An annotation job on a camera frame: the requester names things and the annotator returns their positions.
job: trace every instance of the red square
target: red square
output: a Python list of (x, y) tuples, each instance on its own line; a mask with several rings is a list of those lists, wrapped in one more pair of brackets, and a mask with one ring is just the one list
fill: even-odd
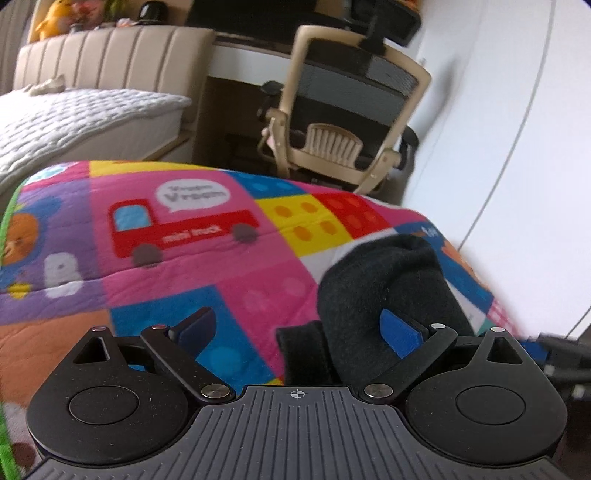
[(353, 238), (390, 228), (378, 212), (354, 193), (315, 193), (314, 197), (340, 220)]

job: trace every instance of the silver bolt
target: silver bolt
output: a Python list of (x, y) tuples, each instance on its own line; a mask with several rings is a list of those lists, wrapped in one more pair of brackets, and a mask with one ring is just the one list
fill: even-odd
[(583, 398), (585, 396), (586, 393), (586, 388), (582, 385), (575, 385), (573, 388), (573, 398), (575, 400), (580, 400), (581, 398)]
[(390, 385), (383, 383), (373, 383), (363, 389), (365, 394), (371, 398), (386, 398), (394, 393)]
[(223, 398), (230, 394), (230, 389), (226, 385), (211, 384), (205, 385), (201, 389), (201, 395), (207, 398)]

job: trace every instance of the patchwork quilt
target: patchwork quilt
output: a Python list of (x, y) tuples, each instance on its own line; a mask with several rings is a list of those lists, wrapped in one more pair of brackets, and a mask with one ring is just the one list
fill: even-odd
[(324, 187), (184, 164), (49, 167), (16, 192), (0, 226), (0, 463), (38, 460), (25, 412), (94, 325), (137, 335), (214, 308), (197, 357), (240, 392), (281, 383), (275, 329), (317, 320), (317, 285), (356, 245), (398, 233), (431, 243), (475, 331), (518, 334), (489, 289), (417, 212)]

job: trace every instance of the white wall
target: white wall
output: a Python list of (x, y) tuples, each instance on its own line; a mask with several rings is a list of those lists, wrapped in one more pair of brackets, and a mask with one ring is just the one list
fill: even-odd
[(403, 205), (458, 246), (491, 192), (530, 102), (552, 0), (426, 4), (417, 58), (433, 84), (410, 125), (423, 144)]
[(566, 335), (591, 305), (591, 8), (582, 0), (556, 0), (530, 114), (461, 251), (528, 333)]

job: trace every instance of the yellow square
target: yellow square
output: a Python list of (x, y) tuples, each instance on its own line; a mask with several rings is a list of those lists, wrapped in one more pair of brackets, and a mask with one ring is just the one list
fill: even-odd
[(201, 165), (185, 163), (168, 163), (160, 161), (111, 161), (96, 160), (90, 162), (90, 176), (103, 177), (118, 173), (136, 173), (139, 171), (170, 171), (170, 170), (215, 170)]
[(312, 195), (256, 202), (298, 257), (322, 252), (353, 240), (337, 217)]

